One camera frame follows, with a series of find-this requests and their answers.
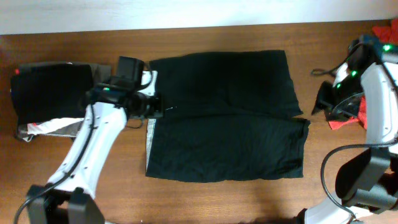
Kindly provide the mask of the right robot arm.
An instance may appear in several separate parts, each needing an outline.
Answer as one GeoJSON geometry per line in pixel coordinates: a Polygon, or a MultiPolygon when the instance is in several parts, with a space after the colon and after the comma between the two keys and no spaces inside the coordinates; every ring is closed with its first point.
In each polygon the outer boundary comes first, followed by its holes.
{"type": "Polygon", "coordinates": [[[397,46],[374,35],[352,41],[347,57],[329,71],[314,69],[312,75],[332,75],[323,82],[313,113],[324,111],[327,120],[359,116],[366,101],[366,142],[340,146],[321,164],[320,178],[326,199],[303,209],[294,223],[359,223],[385,211],[397,210],[397,46]],[[345,149],[363,152],[345,163],[336,175],[335,191],[325,183],[329,158],[345,149]]]}

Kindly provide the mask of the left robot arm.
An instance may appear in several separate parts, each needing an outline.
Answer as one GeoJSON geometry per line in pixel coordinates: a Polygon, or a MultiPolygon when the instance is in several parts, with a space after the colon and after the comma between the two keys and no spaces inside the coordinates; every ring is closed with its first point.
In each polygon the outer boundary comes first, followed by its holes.
{"type": "Polygon", "coordinates": [[[67,156],[45,186],[30,187],[14,216],[15,223],[27,210],[30,223],[106,224],[95,202],[101,171],[130,119],[163,117],[156,78],[148,62],[119,57],[116,74],[86,93],[85,118],[67,156]]]}

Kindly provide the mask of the dark green shorts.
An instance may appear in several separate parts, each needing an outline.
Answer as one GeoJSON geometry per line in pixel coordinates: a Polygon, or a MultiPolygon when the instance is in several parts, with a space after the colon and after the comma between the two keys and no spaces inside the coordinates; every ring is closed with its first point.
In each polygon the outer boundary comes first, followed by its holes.
{"type": "Polygon", "coordinates": [[[153,60],[164,97],[146,175],[182,182],[303,177],[310,122],[283,50],[153,60]]]}

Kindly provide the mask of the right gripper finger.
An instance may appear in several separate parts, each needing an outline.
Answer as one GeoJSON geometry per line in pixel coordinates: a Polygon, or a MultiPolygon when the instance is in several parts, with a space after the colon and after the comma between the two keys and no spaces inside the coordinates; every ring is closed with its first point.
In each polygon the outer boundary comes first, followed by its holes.
{"type": "Polygon", "coordinates": [[[333,84],[324,81],[318,90],[315,105],[312,109],[311,115],[314,115],[322,110],[331,110],[333,108],[333,84]]]}
{"type": "Polygon", "coordinates": [[[325,111],[327,121],[347,121],[350,118],[357,118],[362,96],[352,96],[343,100],[332,109],[325,111]]]}

